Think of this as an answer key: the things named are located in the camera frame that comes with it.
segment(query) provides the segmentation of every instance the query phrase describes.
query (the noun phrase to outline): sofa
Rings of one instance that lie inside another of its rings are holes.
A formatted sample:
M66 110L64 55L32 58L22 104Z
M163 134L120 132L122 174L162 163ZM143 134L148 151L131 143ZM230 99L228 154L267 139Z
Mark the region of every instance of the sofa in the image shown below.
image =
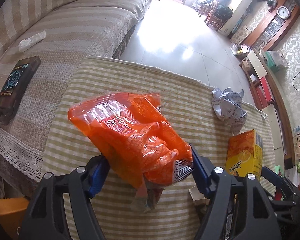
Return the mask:
M6 0L0 8L0 90L23 58L39 56L18 112L0 125L0 175L31 196L55 112L83 57L119 58L152 0ZM21 40L46 31L25 52Z

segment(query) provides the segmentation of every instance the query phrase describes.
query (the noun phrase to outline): crumpled tissue packet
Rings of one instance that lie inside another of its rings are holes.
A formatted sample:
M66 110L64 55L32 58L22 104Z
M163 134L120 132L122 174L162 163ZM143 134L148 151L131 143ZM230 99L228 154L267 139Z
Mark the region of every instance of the crumpled tissue packet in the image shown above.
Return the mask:
M217 117L231 126L233 135L239 134L247 119L247 111L241 108L243 89L240 93L231 88L224 91L216 88L212 91L212 107Z
M37 44L39 41L42 41L46 37L46 31L37 33L30 38L22 40L19 43L19 52L24 52L27 49L31 48L34 44Z

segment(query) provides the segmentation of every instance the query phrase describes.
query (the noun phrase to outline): green and white tablecloth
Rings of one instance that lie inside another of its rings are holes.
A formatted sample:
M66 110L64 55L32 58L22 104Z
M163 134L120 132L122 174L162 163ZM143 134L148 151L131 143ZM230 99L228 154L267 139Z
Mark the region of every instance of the green and white tablecloth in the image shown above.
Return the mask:
M115 91L159 92L161 113L177 133L195 145L199 154L223 167L226 160L230 127L224 125L211 106L213 87L196 80L158 68L104 57L85 57L63 95L46 144L42 174L70 173L85 165L99 151L71 122L70 106L86 98ZM263 165L274 169L274 147L269 120L254 106L243 103L248 112L242 132L256 129L263 137ZM267 181L261 184L273 193ZM131 211L135 189L122 181L112 170L92 206L107 239L193 239L199 219L189 188L195 186L192 176L168 187L153 212ZM65 195L66 215L70 233L78 238L72 218L70 201Z

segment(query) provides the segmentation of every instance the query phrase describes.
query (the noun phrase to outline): silver screw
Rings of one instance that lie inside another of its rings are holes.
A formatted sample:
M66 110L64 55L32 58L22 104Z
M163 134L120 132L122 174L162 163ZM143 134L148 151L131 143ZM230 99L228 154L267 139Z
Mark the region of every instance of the silver screw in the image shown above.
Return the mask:
M215 171L215 173L221 174L221 173L223 173L223 168L221 168L221 167L215 167L214 171Z
M83 173L83 172L85 172L85 170L86 170L85 167L80 166L80 167L77 168L77 173Z
M50 179L52 177L52 173L51 172L47 172L45 175L44 175L44 178L45 179Z
M256 176L254 176L252 173L248 174L248 179L254 180Z

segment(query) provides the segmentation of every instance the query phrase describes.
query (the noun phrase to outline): orange box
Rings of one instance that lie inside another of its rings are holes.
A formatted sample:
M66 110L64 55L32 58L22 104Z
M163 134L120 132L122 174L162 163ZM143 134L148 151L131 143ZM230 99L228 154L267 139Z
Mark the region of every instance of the orange box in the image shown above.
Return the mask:
M253 173L260 180L262 147L262 136L254 129L231 137L228 142L226 171L239 177Z

